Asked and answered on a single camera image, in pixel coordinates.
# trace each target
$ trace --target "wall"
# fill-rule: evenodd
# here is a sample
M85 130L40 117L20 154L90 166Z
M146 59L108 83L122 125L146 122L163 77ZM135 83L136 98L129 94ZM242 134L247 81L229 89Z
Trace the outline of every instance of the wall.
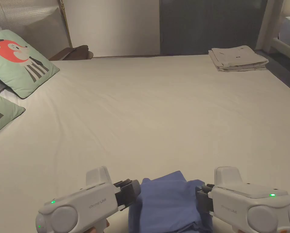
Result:
M58 0L0 0L0 25L50 58L69 47Z
M64 0L73 47L94 56L160 53L158 0Z

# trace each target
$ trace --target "hand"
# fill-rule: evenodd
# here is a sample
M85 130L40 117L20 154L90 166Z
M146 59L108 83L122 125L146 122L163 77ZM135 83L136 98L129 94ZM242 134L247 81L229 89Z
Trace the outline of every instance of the hand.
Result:
M87 230L87 231L85 231L84 233L97 233L96 232L96 229L95 228L91 228L91 229L89 229L89 230Z

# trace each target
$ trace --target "folded blue cloth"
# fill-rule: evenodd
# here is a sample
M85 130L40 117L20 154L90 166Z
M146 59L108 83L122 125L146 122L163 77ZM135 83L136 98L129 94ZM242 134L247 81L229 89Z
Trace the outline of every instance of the folded blue cloth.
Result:
M129 233L211 233L211 216L197 211L195 188L202 184L187 182L180 171L143 179L141 194L129 208Z

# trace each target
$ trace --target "dark door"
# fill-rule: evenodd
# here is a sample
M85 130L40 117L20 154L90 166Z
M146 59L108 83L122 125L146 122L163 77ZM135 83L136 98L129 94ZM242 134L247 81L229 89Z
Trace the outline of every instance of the dark door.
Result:
M267 0L160 0L161 54L255 49Z

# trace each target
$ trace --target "stack of folded towels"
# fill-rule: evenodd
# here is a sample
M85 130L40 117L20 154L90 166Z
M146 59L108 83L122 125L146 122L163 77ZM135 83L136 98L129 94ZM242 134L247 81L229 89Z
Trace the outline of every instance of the stack of folded towels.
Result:
M248 46L231 49L209 50L209 55L218 71L265 70L269 62L265 57L256 54Z
M180 171L141 184L141 194L129 208L129 233L212 233L212 217L198 212L196 187Z

